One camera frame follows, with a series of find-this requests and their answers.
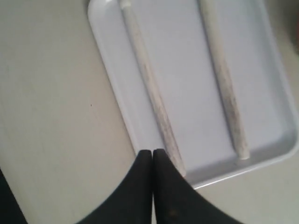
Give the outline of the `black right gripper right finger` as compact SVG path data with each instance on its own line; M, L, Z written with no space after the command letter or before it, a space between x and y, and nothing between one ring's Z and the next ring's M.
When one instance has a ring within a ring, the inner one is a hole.
M153 196L158 224L240 224L201 196L163 149L153 151Z

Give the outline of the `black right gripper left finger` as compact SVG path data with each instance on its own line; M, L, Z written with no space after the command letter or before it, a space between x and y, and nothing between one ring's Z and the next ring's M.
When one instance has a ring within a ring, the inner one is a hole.
M113 193L80 224L150 224L152 152L141 150Z

